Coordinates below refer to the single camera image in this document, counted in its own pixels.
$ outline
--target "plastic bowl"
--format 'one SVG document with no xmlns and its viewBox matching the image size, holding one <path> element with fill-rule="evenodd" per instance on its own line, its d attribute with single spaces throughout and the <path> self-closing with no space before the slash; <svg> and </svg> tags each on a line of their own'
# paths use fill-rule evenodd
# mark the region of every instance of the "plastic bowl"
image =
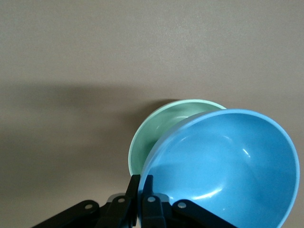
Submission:
<svg viewBox="0 0 304 228">
<path fill-rule="evenodd" d="M 179 121 L 197 113 L 225 109 L 206 100 L 191 99 L 168 103 L 151 113 L 138 128 L 129 149 L 130 174 L 140 174 L 157 140 Z"/>
<path fill-rule="evenodd" d="M 192 116 L 163 135 L 144 165 L 139 199 L 148 174 L 170 204 L 187 199 L 238 228 L 277 228 L 294 204 L 300 168 L 279 124 L 229 109 Z"/>
</svg>

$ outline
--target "gray background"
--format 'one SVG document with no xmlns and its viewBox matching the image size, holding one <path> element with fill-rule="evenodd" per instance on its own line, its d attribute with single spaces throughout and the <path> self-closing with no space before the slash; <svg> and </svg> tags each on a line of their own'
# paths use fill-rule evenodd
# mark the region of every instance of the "gray background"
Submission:
<svg viewBox="0 0 304 228">
<path fill-rule="evenodd" d="M 303 166 L 303 12 L 302 0 L 0 0 L 0 226 L 125 191 L 136 129 L 176 99 L 270 116 Z M 284 228 L 303 227 L 303 205 L 301 185 Z"/>
</svg>

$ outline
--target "green bowl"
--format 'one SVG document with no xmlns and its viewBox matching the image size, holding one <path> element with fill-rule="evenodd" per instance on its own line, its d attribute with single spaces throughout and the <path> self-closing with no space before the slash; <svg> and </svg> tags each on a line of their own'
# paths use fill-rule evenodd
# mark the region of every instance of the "green bowl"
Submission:
<svg viewBox="0 0 304 228">
<path fill-rule="evenodd" d="M 136 131 L 129 149 L 129 171 L 141 174 L 143 165 L 158 139 L 179 121 L 189 116 L 226 109 L 206 100 L 191 99 L 168 103 L 151 113 Z"/>
</svg>

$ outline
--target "beige surface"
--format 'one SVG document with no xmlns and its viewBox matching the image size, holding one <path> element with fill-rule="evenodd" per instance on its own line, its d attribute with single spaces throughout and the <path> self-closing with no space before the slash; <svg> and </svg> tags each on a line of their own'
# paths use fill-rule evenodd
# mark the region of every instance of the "beige surface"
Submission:
<svg viewBox="0 0 304 228">
<path fill-rule="evenodd" d="M 133 134 L 171 99 L 270 116 L 303 166 L 303 12 L 301 0 L 0 0 L 0 227 L 124 191 Z M 301 185 L 284 228 L 303 227 L 303 205 Z"/>
</svg>

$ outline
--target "bowl rim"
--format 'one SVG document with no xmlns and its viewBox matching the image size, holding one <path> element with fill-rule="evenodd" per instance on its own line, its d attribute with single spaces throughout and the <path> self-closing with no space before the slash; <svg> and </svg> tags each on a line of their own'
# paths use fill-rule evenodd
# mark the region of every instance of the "bowl rim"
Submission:
<svg viewBox="0 0 304 228">
<path fill-rule="evenodd" d="M 207 105 L 213 105 L 217 108 L 220 109 L 226 109 L 224 106 L 217 104 L 213 101 L 209 101 L 209 100 L 203 100 L 203 99 L 184 99 L 184 100 L 178 100 L 178 101 L 172 101 L 169 102 L 167 104 L 164 104 L 163 106 L 159 107 L 158 109 L 156 109 L 155 111 L 153 111 L 151 114 L 149 114 L 145 120 L 142 122 L 142 124 L 138 127 L 137 131 L 135 132 L 130 147 L 129 147 L 129 154 L 128 154 L 128 167 L 129 167 L 129 173 L 130 175 L 134 175 L 133 170 L 132 170 L 132 151 L 133 151 L 133 147 L 135 144 L 135 141 L 138 137 L 138 135 L 141 133 L 143 127 L 151 120 L 153 119 L 155 116 L 157 116 L 159 113 L 167 110 L 168 108 L 177 106 L 177 105 L 181 105 L 181 104 L 188 104 L 188 103 L 200 103 L 200 104 L 207 104 Z"/>
<path fill-rule="evenodd" d="M 225 115 L 225 114 L 247 114 L 250 116 L 255 116 L 258 118 L 261 118 L 262 120 L 265 120 L 266 122 L 270 123 L 271 125 L 273 125 L 287 140 L 288 144 L 290 145 L 291 151 L 293 153 L 293 159 L 294 159 L 294 165 L 295 165 L 295 185 L 294 187 L 294 192 L 292 195 L 292 198 L 290 200 L 289 206 L 284 214 L 284 216 L 282 217 L 280 223 L 277 225 L 278 228 L 280 228 L 284 222 L 286 221 L 287 217 L 289 216 L 294 203 L 295 203 L 295 199 L 298 193 L 298 189 L 299 189 L 299 184 L 300 184 L 300 163 L 299 163 L 299 158 L 298 158 L 298 154 L 296 152 L 296 148 L 295 145 L 293 143 L 293 141 L 291 140 L 290 136 L 288 135 L 288 133 L 284 130 L 284 128 L 279 125 L 275 120 L 271 119 L 270 117 L 258 113 L 256 111 L 252 111 L 252 110 L 247 110 L 247 109 L 224 109 L 224 110 L 218 110 L 218 111 L 213 111 L 213 112 L 208 112 L 208 113 L 200 113 L 200 114 L 196 114 L 193 115 L 187 119 L 184 119 L 182 121 L 180 121 L 179 123 L 177 123 L 175 126 L 173 126 L 169 131 L 167 131 L 158 141 L 157 143 L 154 145 L 154 147 L 151 149 L 151 152 L 149 153 L 146 162 L 144 164 L 144 167 L 142 169 L 142 173 L 141 173 L 141 182 L 143 181 L 143 177 L 146 178 L 148 171 L 147 171 L 147 167 L 151 166 L 151 163 L 154 162 L 154 160 L 158 157 L 158 155 L 156 154 L 156 151 L 158 150 L 159 147 L 161 147 L 161 145 L 167 141 L 170 136 L 172 134 L 174 134 L 177 130 L 178 131 L 182 131 L 183 129 L 196 124 L 197 122 L 200 122 L 202 120 L 208 119 L 208 118 L 212 118 L 214 116 L 219 116 L 219 115 Z"/>
</svg>

